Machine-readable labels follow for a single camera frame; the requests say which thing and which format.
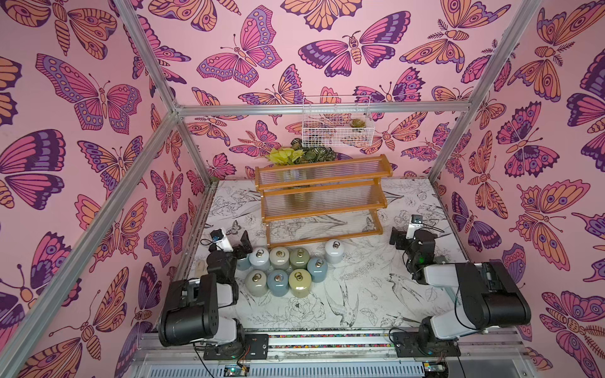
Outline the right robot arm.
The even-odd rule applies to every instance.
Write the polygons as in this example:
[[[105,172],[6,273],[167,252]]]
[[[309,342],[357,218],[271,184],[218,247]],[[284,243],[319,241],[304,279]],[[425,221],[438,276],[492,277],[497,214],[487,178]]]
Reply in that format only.
[[[463,336],[530,323],[529,304],[501,261],[438,263],[436,234],[425,228],[416,229],[411,237],[393,228],[389,244],[403,252],[413,281],[450,288],[455,294],[452,310],[424,318],[414,332],[389,336],[398,357],[459,357],[457,342]]]

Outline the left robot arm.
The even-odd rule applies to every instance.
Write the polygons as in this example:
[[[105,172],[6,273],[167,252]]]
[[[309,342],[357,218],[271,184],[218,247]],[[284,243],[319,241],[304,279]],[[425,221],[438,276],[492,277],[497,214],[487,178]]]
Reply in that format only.
[[[238,358],[246,351],[241,322],[220,315],[219,310],[237,304],[238,261],[253,250],[248,233],[232,246],[223,230],[210,234],[206,274],[171,283],[158,322],[158,338],[164,347],[199,344],[214,360]]]

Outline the cream canister shelf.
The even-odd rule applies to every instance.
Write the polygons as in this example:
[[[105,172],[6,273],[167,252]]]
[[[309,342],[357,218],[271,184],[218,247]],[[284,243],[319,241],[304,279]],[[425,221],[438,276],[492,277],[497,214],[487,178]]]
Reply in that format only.
[[[269,252],[269,261],[274,269],[288,270],[290,267],[290,252],[287,247],[275,247]]]

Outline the large light blue canister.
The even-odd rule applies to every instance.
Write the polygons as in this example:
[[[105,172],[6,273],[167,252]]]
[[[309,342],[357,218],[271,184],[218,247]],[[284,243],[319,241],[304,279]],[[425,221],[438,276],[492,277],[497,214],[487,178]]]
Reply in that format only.
[[[250,263],[248,257],[246,257],[246,258],[240,258],[240,259],[237,260],[236,268],[239,271],[246,271],[246,270],[250,269],[250,267],[251,267],[251,263]]]

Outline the yellow-green canister bottom shelf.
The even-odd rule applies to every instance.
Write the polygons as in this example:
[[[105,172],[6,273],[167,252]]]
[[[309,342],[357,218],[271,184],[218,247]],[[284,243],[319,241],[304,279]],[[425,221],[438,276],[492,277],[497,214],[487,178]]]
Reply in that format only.
[[[305,298],[310,294],[312,278],[310,273],[305,269],[295,269],[288,277],[288,284],[291,293],[296,298]]]

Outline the blue canister bottom shelf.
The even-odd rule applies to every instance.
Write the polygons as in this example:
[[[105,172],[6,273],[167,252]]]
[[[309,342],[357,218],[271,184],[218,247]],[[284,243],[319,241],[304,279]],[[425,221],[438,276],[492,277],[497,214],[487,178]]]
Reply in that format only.
[[[320,257],[313,257],[307,263],[307,271],[311,276],[313,283],[321,283],[327,277],[328,266],[326,260]]]

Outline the white canister bottom shelf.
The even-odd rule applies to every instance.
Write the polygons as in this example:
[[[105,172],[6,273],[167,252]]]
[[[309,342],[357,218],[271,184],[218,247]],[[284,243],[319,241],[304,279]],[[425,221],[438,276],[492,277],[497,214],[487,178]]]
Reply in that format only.
[[[325,244],[325,258],[329,264],[335,265],[343,261],[346,247],[339,239],[330,239]]]

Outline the green canister shelf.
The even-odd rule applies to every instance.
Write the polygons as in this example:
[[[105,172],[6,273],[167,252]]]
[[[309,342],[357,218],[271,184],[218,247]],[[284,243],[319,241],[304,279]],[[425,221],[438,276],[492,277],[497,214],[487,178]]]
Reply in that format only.
[[[304,247],[296,247],[290,252],[289,261],[293,269],[306,269],[310,261],[310,253]]]

